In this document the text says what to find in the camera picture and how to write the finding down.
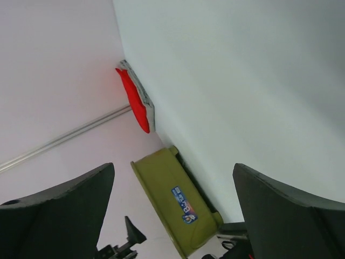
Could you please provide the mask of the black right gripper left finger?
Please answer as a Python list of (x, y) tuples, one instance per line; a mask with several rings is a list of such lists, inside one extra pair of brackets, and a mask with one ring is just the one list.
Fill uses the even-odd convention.
[(93, 258), (115, 177), (106, 163), (1, 205), (1, 258)]

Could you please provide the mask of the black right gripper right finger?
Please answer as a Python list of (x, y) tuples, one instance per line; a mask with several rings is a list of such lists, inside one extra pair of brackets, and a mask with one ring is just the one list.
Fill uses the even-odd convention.
[(233, 180), (255, 258), (344, 258), (344, 203), (241, 163)]

